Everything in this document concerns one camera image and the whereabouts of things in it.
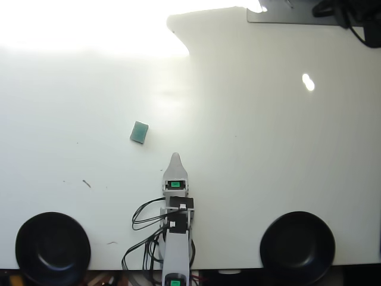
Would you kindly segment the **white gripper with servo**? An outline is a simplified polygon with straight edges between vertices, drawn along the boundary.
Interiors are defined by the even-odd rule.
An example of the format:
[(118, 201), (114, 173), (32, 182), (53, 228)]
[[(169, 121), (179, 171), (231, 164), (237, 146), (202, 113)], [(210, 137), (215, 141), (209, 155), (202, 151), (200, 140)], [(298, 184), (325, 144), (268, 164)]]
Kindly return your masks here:
[(163, 196), (187, 197), (189, 192), (188, 173), (182, 165), (179, 153), (173, 153), (163, 173)]

